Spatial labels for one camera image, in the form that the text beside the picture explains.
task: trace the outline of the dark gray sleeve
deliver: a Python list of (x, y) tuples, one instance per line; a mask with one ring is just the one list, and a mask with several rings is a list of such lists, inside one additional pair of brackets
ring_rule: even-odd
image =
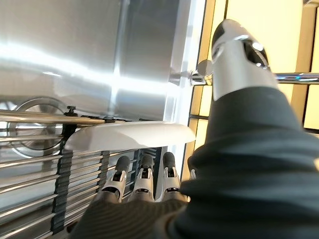
[(319, 140), (302, 131), (285, 96), (268, 87), (212, 103), (207, 138), (192, 157), (191, 197), (170, 238), (319, 238)]

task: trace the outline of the metal wire rack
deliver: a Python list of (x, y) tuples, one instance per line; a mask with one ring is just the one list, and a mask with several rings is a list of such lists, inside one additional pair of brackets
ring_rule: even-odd
[[(0, 111), (1, 121), (32, 123), (42, 128), (62, 124), (63, 130), (62, 134), (34, 135), (34, 128), (27, 127), (22, 129), (23, 135), (0, 134), (0, 239), (44, 239), (64, 230), (81, 218), (115, 169), (117, 159), (124, 154), (131, 159), (123, 200), (128, 199), (143, 150), (74, 153), (63, 150), (63, 141), (72, 130), (107, 123), (109, 119)], [(42, 156), (23, 155), (16, 150), (28, 147), (29, 142), (46, 146), (48, 141), (51, 146), (59, 144), (59, 150)]]

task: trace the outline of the robotic hand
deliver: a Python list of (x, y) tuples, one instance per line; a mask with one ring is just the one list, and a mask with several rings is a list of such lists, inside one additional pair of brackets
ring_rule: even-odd
[(180, 185), (166, 153), (163, 200), (154, 203), (153, 160), (144, 157), (129, 202), (119, 203), (128, 168), (121, 159), (71, 239), (318, 238), (319, 142), (277, 89), (263, 45), (225, 20), (212, 65), (214, 102), (205, 145), (189, 160), (193, 180)]

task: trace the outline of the metal rail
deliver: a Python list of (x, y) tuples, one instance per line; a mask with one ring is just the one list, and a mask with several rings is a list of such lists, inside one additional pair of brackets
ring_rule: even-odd
[[(125, 150), (125, 151), (121, 151), (121, 152), (117, 152), (117, 153), (110, 153), (109, 156), (111, 157), (111, 156), (115, 156), (118, 154), (133, 152), (133, 151), (135, 151), (135, 150), (132, 149), (132, 150)], [(96, 152), (74, 153), (74, 156), (84, 156), (84, 155), (93, 154)], [(0, 163), (0, 169), (7, 168), (7, 167), (13, 167), (13, 166), (20, 166), (20, 165), (25, 165), (25, 164), (41, 163), (41, 162), (46, 162), (46, 161), (51, 161), (51, 160), (58, 160), (60, 157), (61, 157), (61, 155), (56, 155), (56, 156), (44, 156), (44, 157), (26, 158), (26, 159), (21, 159), (21, 160), (13, 160), (13, 161)], [(98, 156), (93, 156), (93, 157), (89, 157), (89, 158), (79, 158), (79, 159), (74, 158), (74, 159), (72, 159), (72, 164), (83, 163), (83, 162), (87, 162), (87, 161), (101, 159), (102, 157), (103, 156), (98, 155)], [(115, 168), (115, 165), (109, 167), (108, 170), (112, 170), (114, 168)]]
[(87, 173), (87, 174), (84, 174), (84, 175), (81, 175), (81, 176), (78, 176), (78, 177), (70, 178), (69, 183), (74, 183), (74, 182), (79, 181), (81, 179), (85, 179), (85, 178), (88, 178), (88, 177), (91, 177), (91, 176), (94, 176), (94, 175), (98, 175), (99, 173), (101, 173), (100, 170), (98, 170), (96, 172), (93, 172), (93, 173)]
[(80, 207), (80, 208), (68, 213), (68, 214), (65, 214), (65, 219), (67, 219), (69, 216), (71, 216), (73, 214), (76, 214), (76, 213), (82, 211), (83, 209), (86, 209), (89, 205), (90, 205), (90, 203), (88, 203), (88, 204), (86, 204), (86, 205), (84, 205), (84, 206), (82, 206), (82, 207)]
[(95, 191), (95, 190), (98, 189), (98, 188), (99, 188), (99, 186), (95, 186), (95, 187), (89, 188), (89, 189), (87, 189), (87, 190), (84, 190), (84, 191), (82, 191), (82, 192), (79, 192), (79, 193), (77, 193), (77, 194), (74, 194), (74, 195), (68, 197), (66, 201), (67, 201), (67, 202), (70, 202), (71, 200), (73, 200), (73, 199), (75, 199), (75, 198), (77, 198), (77, 197), (79, 197), (79, 196), (81, 196), (81, 195), (83, 195), (83, 194), (89, 193), (89, 192), (91, 192), (91, 191)]
[(102, 165), (102, 163), (97, 163), (97, 164), (93, 164), (93, 165), (89, 165), (89, 166), (85, 166), (85, 167), (82, 167), (82, 168), (77, 168), (77, 169), (72, 169), (71, 170), (71, 173), (80, 173), (80, 172), (83, 172), (83, 171), (86, 171), (86, 170), (89, 170), (89, 169), (93, 169), (93, 168), (98, 168)]
[(276, 74), (279, 83), (319, 84), (319, 73), (281, 73)]
[(92, 195), (90, 195), (90, 196), (88, 196), (88, 197), (86, 197), (86, 198), (83, 198), (82, 200), (79, 200), (79, 201), (77, 201), (77, 202), (75, 202), (75, 203), (73, 203), (73, 204), (70, 204), (69, 206), (66, 207), (66, 210), (69, 210), (70, 208), (73, 208), (73, 207), (75, 207), (76, 205), (79, 205), (79, 204), (81, 204), (81, 203), (83, 203), (83, 202), (85, 202), (85, 201), (87, 201), (87, 200), (89, 200), (89, 199), (92, 199), (92, 198), (94, 198), (96, 195), (97, 195), (97, 193), (92, 194)]
[(2, 136), (0, 137), (0, 143), (4, 142), (17, 142), (17, 141), (38, 141), (49, 139), (61, 139), (62, 135), (19, 135), (19, 136)]
[(51, 160), (58, 160), (61, 157), (61, 155), (57, 156), (45, 156), (45, 157), (35, 157), (35, 158), (26, 158), (22, 160), (14, 160), (9, 162), (3, 162), (0, 163), (0, 169), (1, 168), (7, 168), (7, 167), (13, 167), (13, 166), (20, 166), (25, 164), (31, 164), (31, 163), (41, 163)]
[(55, 214), (52, 213), (52, 214), (50, 214), (48, 216), (38, 218), (37, 220), (31, 222), (30, 224), (23, 225), (22, 227), (17, 228), (17, 229), (15, 229), (13, 231), (4, 233), (4, 234), (0, 235), (0, 239), (7, 239), (7, 238), (9, 238), (9, 237), (21, 232), (21, 231), (24, 231), (25, 229), (28, 229), (29, 227), (32, 227), (32, 226), (37, 225), (37, 224), (39, 224), (39, 223), (41, 223), (41, 222), (43, 222), (45, 220), (48, 220), (48, 219), (52, 218), (54, 215)]
[(39, 179), (29, 180), (29, 181), (26, 181), (26, 182), (23, 182), (23, 183), (11, 184), (11, 185), (8, 185), (8, 186), (5, 186), (5, 187), (1, 187), (0, 188), (0, 194), (1, 193), (6, 193), (6, 192), (9, 192), (9, 191), (13, 191), (13, 190), (16, 190), (16, 189), (20, 189), (20, 188), (29, 187), (29, 186), (36, 185), (36, 184), (39, 184), (39, 183), (44, 183), (44, 182), (48, 182), (48, 181), (51, 181), (51, 180), (55, 180), (58, 177), (59, 177), (59, 175), (51, 175), (51, 176), (47, 176), (47, 177), (43, 177), (43, 178), (39, 178)]
[(83, 187), (88, 186), (90, 184), (97, 183), (98, 181), (100, 181), (100, 178), (96, 178), (96, 179), (93, 179), (91, 181), (88, 181), (88, 182), (85, 182), (85, 183), (81, 183), (80, 185), (77, 185), (77, 186), (69, 188), (68, 192), (70, 193), (72, 191), (75, 191), (77, 189), (83, 188)]
[(51, 115), (46, 113), (6, 110), (0, 110), (0, 121), (16, 123), (72, 123), (82, 125), (95, 125), (105, 123), (105, 121), (102, 119), (67, 117), (61, 115)]
[(12, 213), (16, 213), (18, 211), (21, 211), (23, 209), (26, 209), (26, 208), (29, 208), (29, 207), (32, 207), (34, 205), (37, 205), (39, 203), (43, 203), (43, 202), (46, 202), (46, 201), (49, 201), (53, 198), (55, 198), (57, 195), (54, 194), (54, 195), (51, 195), (51, 196), (48, 196), (48, 197), (45, 197), (45, 198), (41, 198), (41, 199), (38, 199), (38, 200), (35, 200), (35, 201), (32, 201), (32, 202), (29, 202), (29, 203), (25, 203), (25, 204), (21, 204), (21, 205), (18, 205), (14, 208), (11, 208), (11, 209), (8, 209), (8, 210), (5, 210), (3, 212), (0, 212), (0, 218), (3, 218), (3, 217), (6, 217)]

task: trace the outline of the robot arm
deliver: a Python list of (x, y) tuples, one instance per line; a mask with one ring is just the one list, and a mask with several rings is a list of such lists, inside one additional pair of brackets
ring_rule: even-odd
[(264, 48), (225, 20), (213, 38), (205, 145), (183, 182), (187, 208), (166, 219), (171, 238), (317, 238), (319, 141), (277, 89)]

